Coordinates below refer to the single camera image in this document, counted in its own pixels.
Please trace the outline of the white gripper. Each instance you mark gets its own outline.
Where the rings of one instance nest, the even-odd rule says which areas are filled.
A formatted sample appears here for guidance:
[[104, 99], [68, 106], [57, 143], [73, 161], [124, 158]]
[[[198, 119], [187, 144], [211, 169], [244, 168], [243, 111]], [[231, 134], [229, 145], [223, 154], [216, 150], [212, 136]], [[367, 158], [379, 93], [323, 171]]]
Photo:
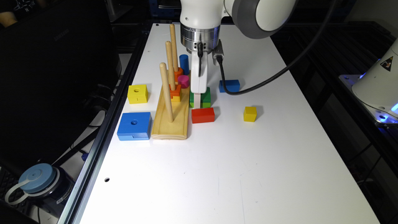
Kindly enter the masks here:
[[201, 93], [207, 89], [208, 54], [203, 53], [199, 58], [197, 51], [192, 52], [190, 87], [193, 94], [193, 108], [201, 108]]

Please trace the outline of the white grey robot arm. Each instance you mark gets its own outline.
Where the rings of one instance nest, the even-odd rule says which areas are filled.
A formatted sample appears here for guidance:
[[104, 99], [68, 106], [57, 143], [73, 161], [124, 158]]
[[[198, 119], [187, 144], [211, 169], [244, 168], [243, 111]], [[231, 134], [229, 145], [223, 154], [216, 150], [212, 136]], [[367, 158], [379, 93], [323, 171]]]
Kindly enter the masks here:
[[221, 52], [222, 18], [231, 16], [235, 26], [251, 39], [271, 36], [288, 21], [297, 0], [181, 0], [181, 43], [191, 53], [190, 89], [194, 108], [200, 108], [207, 89], [208, 54]]

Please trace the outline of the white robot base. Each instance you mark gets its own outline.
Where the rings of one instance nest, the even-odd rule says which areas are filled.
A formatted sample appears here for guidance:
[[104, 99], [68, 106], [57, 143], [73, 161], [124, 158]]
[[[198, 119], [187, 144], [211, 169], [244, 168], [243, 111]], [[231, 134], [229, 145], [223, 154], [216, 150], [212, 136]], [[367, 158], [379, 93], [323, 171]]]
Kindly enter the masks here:
[[364, 74], [339, 79], [376, 125], [397, 126], [397, 42]]

